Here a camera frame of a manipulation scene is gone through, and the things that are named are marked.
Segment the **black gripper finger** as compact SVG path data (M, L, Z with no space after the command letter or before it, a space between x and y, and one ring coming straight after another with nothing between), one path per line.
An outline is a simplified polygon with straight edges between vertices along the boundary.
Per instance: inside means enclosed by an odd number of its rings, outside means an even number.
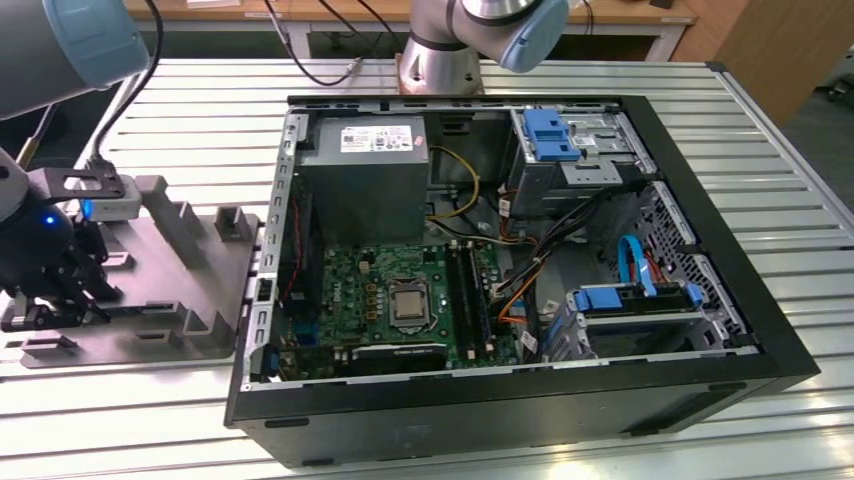
M109 250L97 222L74 222L73 238L58 262L46 268L53 292L45 299L54 307L57 321L111 321L101 302L119 300L103 264Z
M45 308L23 293L17 293L3 309L2 331L33 332L46 329Z

